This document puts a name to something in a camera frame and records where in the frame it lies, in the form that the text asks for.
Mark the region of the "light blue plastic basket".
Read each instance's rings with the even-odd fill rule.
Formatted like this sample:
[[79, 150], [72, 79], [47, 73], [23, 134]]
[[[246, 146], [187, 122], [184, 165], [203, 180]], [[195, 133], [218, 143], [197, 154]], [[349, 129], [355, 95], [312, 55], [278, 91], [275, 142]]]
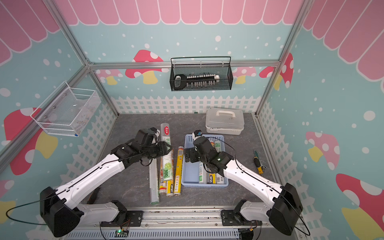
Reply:
[[[208, 134], [205, 136], [210, 141], [215, 141], [215, 140], [218, 141], [218, 139], [220, 139], [223, 142], [225, 141], [223, 135], [212, 135], [212, 134], [210, 135], [210, 134]], [[222, 148], [222, 151], [225, 151], [226, 150], [225, 144], [223, 142], [221, 143], [221, 148]], [[194, 148], [192, 134], [187, 134], [185, 136], [184, 149], [189, 149], [189, 148]], [[200, 175], [199, 175], [200, 167], [199, 166], [200, 166], [199, 163], [186, 162], [186, 159], [184, 157], [183, 168], [182, 168], [182, 180], [181, 180], [181, 184], [184, 187], [214, 189], [214, 188], [226, 188], [229, 185], [229, 180], [225, 177], [223, 179], [224, 183], [222, 183], [222, 184], [208, 184], [208, 183], [201, 184], [201, 183], [199, 183], [199, 177], [200, 177]]]

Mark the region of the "yellow red plastic wrap roll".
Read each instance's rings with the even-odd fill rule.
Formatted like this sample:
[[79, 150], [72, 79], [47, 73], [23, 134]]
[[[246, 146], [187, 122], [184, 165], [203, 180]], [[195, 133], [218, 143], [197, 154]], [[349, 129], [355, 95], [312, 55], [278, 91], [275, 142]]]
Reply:
[[208, 183], [209, 184], [216, 184], [217, 181], [216, 181], [216, 174], [214, 174], [211, 170], [207, 169], [209, 171], [208, 173]]

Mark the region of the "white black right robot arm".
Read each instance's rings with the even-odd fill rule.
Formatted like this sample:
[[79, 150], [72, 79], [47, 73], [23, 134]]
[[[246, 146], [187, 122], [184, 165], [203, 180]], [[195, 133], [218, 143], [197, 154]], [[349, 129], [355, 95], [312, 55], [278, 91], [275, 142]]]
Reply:
[[205, 170], [240, 184], [263, 201], [263, 207], [240, 201], [235, 209], [240, 221], [266, 221], [287, 236], [294, 232], [303, 205], [293, 185], [282, 186], [254, 173], [230, 154], [218, 152], [205, 136], [193, 135], [193, 140], [194, 146], [185, 150], [187, 162], [202, 163]]

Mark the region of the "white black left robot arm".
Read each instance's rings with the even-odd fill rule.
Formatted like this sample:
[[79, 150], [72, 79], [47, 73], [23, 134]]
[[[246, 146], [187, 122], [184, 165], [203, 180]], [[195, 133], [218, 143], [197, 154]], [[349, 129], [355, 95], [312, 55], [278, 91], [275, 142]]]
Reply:
[[41, 217], [56, 238], [63, 237], [82, 225], [106, 222], [123, 226], [131, 217], [119, 201], [84, 205], [82, 200], [132, 164], [143, 159], [166, 156], [172, 149], [170, 144], [161, 141], [160, 130], [139, 130], [135, 138], [111, 150], [103, 160], [74, 180], [56, 189], [44, 189], [40, 193]]

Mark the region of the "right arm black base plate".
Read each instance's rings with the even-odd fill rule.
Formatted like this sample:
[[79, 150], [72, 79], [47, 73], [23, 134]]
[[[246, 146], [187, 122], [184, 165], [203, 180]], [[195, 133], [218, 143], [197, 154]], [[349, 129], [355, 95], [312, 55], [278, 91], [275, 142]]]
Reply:
[[221, 210], [221, 220], [223, 226], [257, 227], [263, 224], [263, 222], [257, 220], [248, 221], [234, 210]]

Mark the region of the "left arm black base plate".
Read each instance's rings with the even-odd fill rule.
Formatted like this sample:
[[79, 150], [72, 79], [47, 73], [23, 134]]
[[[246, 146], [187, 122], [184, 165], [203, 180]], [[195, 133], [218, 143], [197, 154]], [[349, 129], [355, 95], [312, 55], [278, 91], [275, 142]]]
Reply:
[[111, 222], [101, 222], [102, 227], [140, 227], [143, 211], [122, 211]]

